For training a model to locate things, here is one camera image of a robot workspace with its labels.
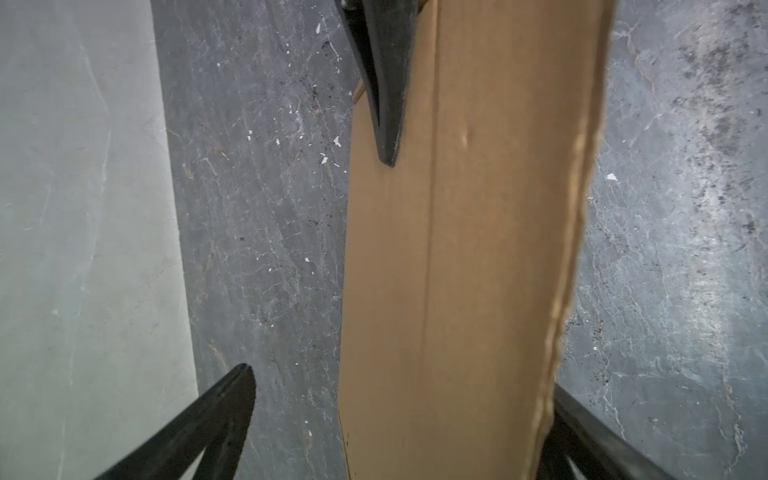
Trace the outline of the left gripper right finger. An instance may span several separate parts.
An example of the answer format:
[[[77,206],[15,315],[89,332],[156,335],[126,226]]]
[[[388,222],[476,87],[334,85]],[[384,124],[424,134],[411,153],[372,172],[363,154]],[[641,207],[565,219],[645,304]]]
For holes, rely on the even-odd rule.
[[[560,385],[554,386],[554,420],[541,451],[538,479],[670,479]]]

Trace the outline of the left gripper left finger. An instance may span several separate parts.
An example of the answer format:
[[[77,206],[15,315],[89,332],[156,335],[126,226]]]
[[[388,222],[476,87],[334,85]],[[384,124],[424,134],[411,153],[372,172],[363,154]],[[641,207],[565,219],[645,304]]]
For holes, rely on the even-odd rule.
[[[101,479],[232,479],[256,400],[251,366],[241,363]]]

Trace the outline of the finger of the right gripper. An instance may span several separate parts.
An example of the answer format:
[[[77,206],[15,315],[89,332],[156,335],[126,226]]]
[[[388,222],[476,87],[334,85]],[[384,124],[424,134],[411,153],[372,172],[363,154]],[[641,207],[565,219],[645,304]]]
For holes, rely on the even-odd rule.
[[[396,165],[404,125],[417,0],[336,0],[365,86],[378,158]]]

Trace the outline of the cardboard box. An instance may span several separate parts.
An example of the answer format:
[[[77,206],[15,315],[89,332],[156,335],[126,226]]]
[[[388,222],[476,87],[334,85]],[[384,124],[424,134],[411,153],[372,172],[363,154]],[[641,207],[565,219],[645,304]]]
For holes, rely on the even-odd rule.
[[[338,412],[352,479],[531,479],[598,148],[610,1],[430,1],[394,167],[351,132]]]

